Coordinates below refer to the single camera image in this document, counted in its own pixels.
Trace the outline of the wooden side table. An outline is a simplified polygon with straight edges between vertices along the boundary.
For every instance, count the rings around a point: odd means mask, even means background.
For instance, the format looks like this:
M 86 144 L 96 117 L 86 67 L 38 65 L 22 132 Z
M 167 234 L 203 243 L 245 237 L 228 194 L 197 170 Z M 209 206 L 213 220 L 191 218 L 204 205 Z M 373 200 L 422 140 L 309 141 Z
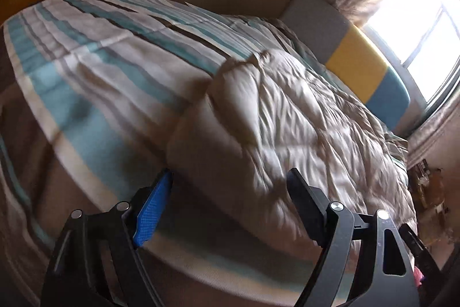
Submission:
M 448 207 L 440 168 L 430 167 L 425 159 L 408 171 L 419 237 L 426 245 L 440 241 L 448 233 Z

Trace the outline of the grey yellow blue headboard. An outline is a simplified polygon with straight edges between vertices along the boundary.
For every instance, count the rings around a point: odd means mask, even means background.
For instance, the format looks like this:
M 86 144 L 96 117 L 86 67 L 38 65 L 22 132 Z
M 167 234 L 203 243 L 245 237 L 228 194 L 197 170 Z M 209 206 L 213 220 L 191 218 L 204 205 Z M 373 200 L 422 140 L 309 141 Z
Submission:
M 358 27 L 323 0 L 291 0 L 281 21 L 380 121 L 396 129 L 409 108 L 409 92 Z

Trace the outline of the window with white frame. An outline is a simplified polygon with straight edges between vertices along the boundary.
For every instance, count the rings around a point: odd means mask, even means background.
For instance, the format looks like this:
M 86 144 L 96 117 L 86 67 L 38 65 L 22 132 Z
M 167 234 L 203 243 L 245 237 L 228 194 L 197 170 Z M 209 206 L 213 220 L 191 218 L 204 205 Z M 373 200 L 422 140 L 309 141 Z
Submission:
M 422 108 L 443 97 L 459 72 L 459 0 L 374 0 L 363 25 Z

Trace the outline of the striped bed cover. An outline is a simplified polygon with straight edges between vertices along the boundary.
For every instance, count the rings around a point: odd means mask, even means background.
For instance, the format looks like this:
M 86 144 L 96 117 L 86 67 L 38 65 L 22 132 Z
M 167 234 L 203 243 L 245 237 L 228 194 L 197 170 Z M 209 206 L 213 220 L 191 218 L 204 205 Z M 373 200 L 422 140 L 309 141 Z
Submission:
M 150 185 L 169 167 L 180 118 L 218 69 L 270 49 L 359 100 L 281 18 L 219 15 L 175 0 L 45 0 L 6 20 L 2 304 L 38 306 L 70 213 L 108 210 Z M 167 306 L 290 306 L 315 250 L 303 260 L 270 247 L 180 179 L 139 254 Z

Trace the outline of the right floral curtain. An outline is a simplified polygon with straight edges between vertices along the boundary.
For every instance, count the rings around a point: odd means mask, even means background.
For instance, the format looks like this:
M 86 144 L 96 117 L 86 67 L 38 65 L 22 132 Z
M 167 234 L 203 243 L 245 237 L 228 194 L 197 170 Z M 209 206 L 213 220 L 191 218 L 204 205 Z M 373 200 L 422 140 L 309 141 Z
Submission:
M 424 159 L 429 149 L 441 139 L 448 126 L 459 120 L 459 86 L 409 137 L 407 168 L 412 168 Z

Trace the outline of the beige quilted down jacket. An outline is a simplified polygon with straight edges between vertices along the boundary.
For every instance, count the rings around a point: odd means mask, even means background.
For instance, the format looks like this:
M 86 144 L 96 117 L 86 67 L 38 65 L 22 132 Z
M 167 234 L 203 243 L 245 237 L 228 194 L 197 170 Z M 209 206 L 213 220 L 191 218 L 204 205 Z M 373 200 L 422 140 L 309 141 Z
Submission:
M 405 141 L 359 100 L 277 49 L 230 59 L 180 118 L 168 166 L 270 247 L 317 254 L 286 188 L 291 169 L 356 213 L 416 225 Z

